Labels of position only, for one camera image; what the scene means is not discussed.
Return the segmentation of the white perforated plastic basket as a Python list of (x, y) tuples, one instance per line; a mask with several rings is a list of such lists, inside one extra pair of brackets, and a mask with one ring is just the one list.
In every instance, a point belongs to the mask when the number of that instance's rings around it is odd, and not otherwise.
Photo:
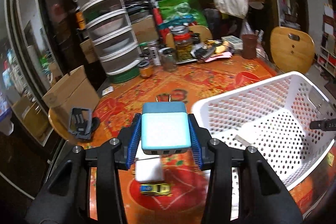
[(229, 147), (245, 149), (233, 136), (244, 123), (263, 125), (256, 147), (288, 190), (304, 180), (335, 142), (335, 131), (311, 129), (313, 121), (335, 118), (331, 102), (298, 72), (289, 72), (202, 99), (191, 108), (198, 125)]

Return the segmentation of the blue white usb charger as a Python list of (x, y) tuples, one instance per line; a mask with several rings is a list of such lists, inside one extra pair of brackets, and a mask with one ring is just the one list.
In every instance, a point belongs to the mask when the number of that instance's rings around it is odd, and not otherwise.
[(189, 118), (183, 102), (143, 105), (141, 147), (147, 155), (184, 153), (191, 147)]

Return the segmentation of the small white charger cube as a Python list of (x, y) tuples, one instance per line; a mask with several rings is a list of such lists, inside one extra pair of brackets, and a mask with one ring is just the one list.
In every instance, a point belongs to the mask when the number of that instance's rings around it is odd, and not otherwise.
[(249, 122), (234, 130), (233, 136), (244, 147), (261, 146), (264, 142), (263, 125)]

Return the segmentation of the black phone holder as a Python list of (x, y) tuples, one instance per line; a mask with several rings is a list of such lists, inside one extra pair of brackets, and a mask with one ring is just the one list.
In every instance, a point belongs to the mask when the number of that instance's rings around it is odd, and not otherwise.
[(92, 135), (92, 110), (73, 107), (68, 120), (68, 132), (76, 139), (89, 140)]

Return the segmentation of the white charger block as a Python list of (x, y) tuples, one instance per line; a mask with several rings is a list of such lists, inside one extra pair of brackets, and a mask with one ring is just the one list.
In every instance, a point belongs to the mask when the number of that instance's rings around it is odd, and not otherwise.
[(147, 155), (141, 142), (135, 155), (135, 180), (141, 184), (164, 181), (163, 166), (159, 155)]

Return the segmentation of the yellow toy car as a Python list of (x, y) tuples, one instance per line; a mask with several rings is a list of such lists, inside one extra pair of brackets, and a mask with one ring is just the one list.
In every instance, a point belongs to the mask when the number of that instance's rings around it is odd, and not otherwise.
[(171, 193), (170, 185), (165, 182), (141, 184), (139, 191), (152, 196), (168, 196)]

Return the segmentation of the cardboard box on stool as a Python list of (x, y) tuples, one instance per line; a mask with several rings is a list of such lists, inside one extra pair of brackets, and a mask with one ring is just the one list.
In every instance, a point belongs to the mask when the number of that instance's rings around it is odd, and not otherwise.
[(60, 123), (68, 128), (73, 107), (94, 110), (100, 97), (87, 79), (84, 66), (63, 76), (44, 96), (45, 104), (52, 109)]

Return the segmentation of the green woven basket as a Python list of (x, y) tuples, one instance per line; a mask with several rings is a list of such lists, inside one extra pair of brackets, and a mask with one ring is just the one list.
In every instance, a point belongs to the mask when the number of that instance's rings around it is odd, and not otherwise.
[(120, 84), (120, 83), (127, 82), (137, 76), (139, 76), (139, 69), (138, 69), (138, 66), (136, 65), (120, 74), (110, 75), (108, 76), (108, 78), (111, 83)]

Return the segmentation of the wooden chair near table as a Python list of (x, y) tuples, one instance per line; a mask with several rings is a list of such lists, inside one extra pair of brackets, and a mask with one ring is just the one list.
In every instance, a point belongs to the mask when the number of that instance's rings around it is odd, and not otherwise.
[(270, 35), (270, 52), (276, 67), (284, 73), (305, 74), (315, 55), (313, 39), (305, 32), (288, 27), (276, 27)]

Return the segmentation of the white shoe shelf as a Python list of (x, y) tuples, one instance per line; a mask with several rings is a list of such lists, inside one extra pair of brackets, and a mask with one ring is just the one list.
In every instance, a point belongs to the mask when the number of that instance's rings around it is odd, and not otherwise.
[(324, 47), (320, 47), (320, 52), (317, 56), (317, 63), (335, 78), (336, 58), (334, 52), (329, 51)]

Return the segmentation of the empty glass jar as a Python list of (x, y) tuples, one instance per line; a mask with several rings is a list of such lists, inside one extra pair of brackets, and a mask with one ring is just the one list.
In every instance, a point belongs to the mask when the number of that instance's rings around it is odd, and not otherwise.
[(159, 51), (159, 55), (161, 58), (161, 64), (165, 71), (173, 72), (177, 70), (177, 57), (174, 49), (163, 48)]

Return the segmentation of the glass jar with pickles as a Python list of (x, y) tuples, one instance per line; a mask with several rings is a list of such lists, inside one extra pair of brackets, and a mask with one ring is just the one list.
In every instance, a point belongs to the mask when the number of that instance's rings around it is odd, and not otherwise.
[(171, 33), (173, 34), (178, 61), (192, 59), (193, 41), (189, 29), (186, 26), (175, 26), (171, 29)]

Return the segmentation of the cardboard box on table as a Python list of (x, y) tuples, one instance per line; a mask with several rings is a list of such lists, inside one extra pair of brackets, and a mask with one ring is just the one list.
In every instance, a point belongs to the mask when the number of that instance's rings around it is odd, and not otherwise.
[(132, 23), (131, 26), (139, 44), (159, 39), (159, 34), (152, 15)]

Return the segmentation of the white stacked drawer organizer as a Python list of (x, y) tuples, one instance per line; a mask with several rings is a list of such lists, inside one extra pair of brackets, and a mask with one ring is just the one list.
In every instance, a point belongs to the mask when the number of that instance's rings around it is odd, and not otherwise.
[(136, 67), (140, 49), (124, 1), (74, 1), (106, 75), (119, 76)]

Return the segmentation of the green shopping bag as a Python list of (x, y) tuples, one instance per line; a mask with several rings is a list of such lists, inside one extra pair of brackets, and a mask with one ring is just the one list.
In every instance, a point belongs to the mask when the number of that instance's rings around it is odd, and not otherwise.
[(192, 16), (197, 25), (208, 27), (198, 0), (161, 0), (158, 3), (163, 20)]

